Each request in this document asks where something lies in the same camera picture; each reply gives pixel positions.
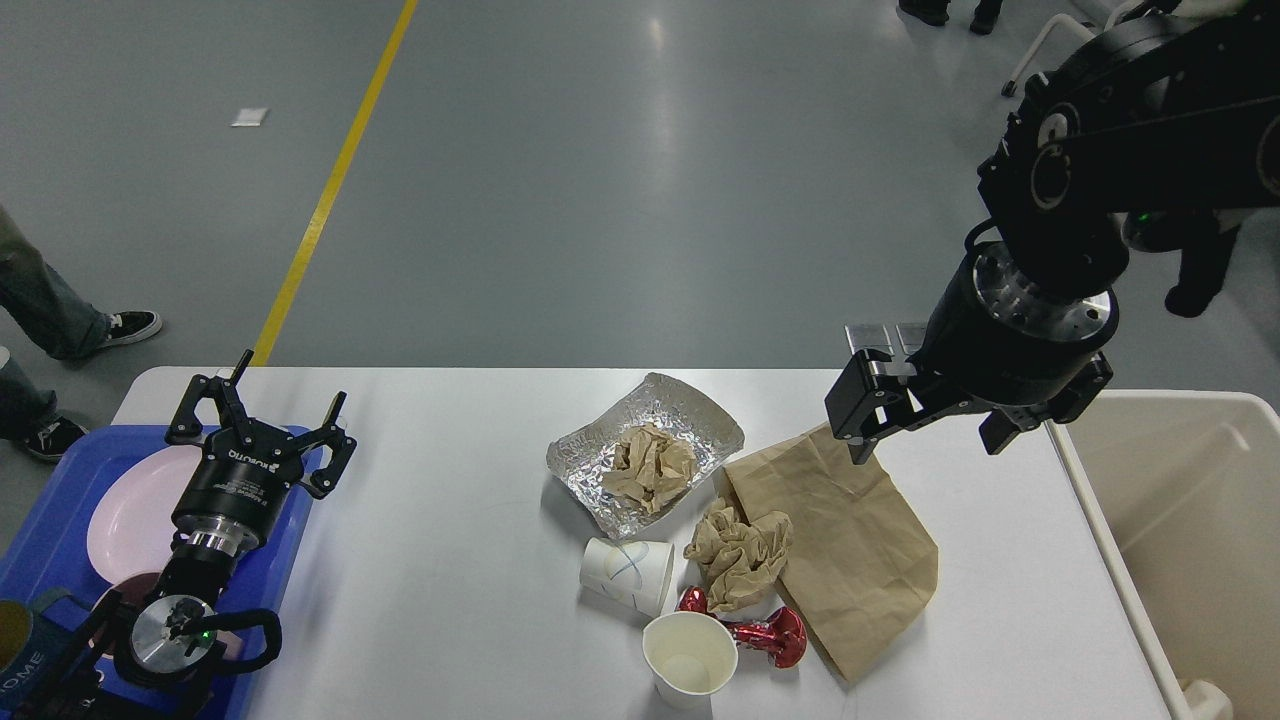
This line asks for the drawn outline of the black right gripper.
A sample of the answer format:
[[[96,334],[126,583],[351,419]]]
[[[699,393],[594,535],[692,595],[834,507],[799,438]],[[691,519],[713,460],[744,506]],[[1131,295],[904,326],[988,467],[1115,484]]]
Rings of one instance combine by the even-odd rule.
[[[829,428],[864,465],[882,439],[960,414],[957,384],[997,404],[979,436],[988,455],[1000,454],[1020,433],[1073,423],[1089,407],[1114,378],[1098,351],[1117,324],[1111,290],[1059,297],[1023,273],[1004,243],[980,243],[931,314],[914,363],[879,348],[852,355],[826,396]]]

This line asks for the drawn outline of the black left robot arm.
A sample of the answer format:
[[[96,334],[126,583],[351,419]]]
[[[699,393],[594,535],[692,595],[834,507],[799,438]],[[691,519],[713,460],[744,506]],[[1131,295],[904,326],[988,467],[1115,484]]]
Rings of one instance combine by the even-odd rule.
[[[174,719],[196,719],[219,678],[250,675],[280,655],[278,609],[305,527],[291,514],[294,489],[328,497],[357,443],[338,423],[344,393],[306,432],[248,415],[237,386],[251,357],[246,351],[228,378],[195,375],[166,429],[165,443],[196,448],[198,461],[172,512],[159,578],[137,602],[109,591],[15,717],[160,719],[161,710],[102,687],[96,665],[110,653],[124,683],[169,693]]]

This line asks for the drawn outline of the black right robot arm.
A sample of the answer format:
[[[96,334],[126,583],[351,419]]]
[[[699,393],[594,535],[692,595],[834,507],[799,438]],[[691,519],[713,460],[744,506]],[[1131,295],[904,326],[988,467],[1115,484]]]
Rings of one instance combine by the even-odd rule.
[[[1075,421],[1114,375],[1132,249],[1181,255],[1170,313],[1221,290],[1239,224],[1277,205],[1277,4],[1175,10],[1143,3],[1028,81],[978,170],[988,217],[929,320],[851,333],[826,411],[852,462],[945,416],[980,414],[991,455]]]

